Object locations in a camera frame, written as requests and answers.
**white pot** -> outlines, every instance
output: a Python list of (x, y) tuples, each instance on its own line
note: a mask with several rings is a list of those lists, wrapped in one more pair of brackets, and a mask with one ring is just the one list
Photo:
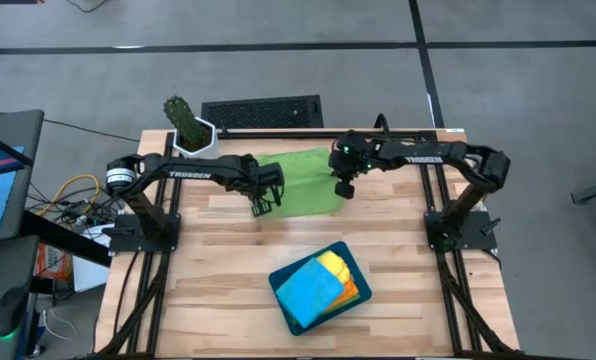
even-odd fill
[(182, 156), (187, 159), (191, 158), (203, 158), (203, 159), (217, 159), (220, 157), (220, 148), (218, 147), (218, 134), (216, 134), (216, 127), (208, 121), (205, 121), (199, 117), (196, 118), (202, 126), (209, 129), (211, 131), (211, 142), (205, 146), (204, 148), (198, 149), (196, 151), (189, 151), (184, 149), (180, 145), (180, 134), (178, 134), (178, 130), (174, 132), (174, 149), (178, 150)]

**orange cloth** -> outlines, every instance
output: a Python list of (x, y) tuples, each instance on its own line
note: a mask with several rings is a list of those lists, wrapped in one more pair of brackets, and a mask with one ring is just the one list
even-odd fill
[(331, 305), (329, 305), (327, 310), (342, 304), (356, 295), (358, 295), (358, 288), (356, 287), (356, 284), (354, 284), (354, 281), (349, 279), (345, 283), (345, 290), (342, 292), (342, 294), (340, 294), (340, 296), (338, 296), (338, 298), (336, 298), (336, 300), (334, 300), (334, 302), (331, 303)]

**green cloth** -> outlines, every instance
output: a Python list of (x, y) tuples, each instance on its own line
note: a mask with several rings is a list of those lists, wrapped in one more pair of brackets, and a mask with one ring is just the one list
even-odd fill
[(281, 206), (273, 204), (270, 218), (327, 214), (339, 211), (344, 199), (334, 188), (338, 178), (331, 176), (329, 150), (318, 148), (284, 154), (256, 156), (260, 165), (277, 162), (285, 177)]

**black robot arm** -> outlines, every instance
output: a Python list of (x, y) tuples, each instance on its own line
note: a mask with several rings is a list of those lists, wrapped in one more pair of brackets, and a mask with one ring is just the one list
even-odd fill
[(336, 194), (347, 199), (353, 198), (351, 181), (359, 174), (373, 169), (394, 170), (408, 164), (447, 164), (458, 169), (469, 182), (460, 197), (445, 207), (440, 221), (440, 235), (455, 240), (462, 237), (462, 227), (474, 205), (504, 186), (510, 160), (486, 146), (464, 142), (404, 144), (397, 139), (354, 131), (336, 139), (329, 158), (333, 175), (341, 180), (336, 185)]
[(143, 193), (152, 182), (166, 178), (213, 181), (227, 191), (237, 191), (249, 198), (254, 216), (270, 212), (272, 203), (280, 205), (278, 189), (284, 186), (278, 163), (260, 166), (251, 155), (209, 160), (149, 154), (114, 160), (107, 164), (107, 192), (125, 201), (133, 214), (119, 215), (113, 228), (103, 230), (111, 237), (112, 252), (172, 251), (177, 247), (180, 216), (165, 214)]
[[(280, 205), (278, 188), (283, 186), (278, 163), (259, 166), (251, 155), (225, 155), (218, 159), (184, 159), (158, 154), (129, 155), (107, 165), (107, 191), (126, 200), (144, 191), (149, 184), (164, 178), (210, 180), (227, 191), (247, 196), (255, 207), (267, 204), (262, 197), (271, 191), (273, 202)], [(262, 215), (269, 208), (256, 209)]]

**green light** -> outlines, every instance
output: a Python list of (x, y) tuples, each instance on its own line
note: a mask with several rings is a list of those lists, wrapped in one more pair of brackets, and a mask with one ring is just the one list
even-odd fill
[(7, 334), (5, 336), (0, 336), (0, 340), (9, 341), (14, 338), (14, 335), (16, 335), (16, 330), (10, 332), (9, 334)]

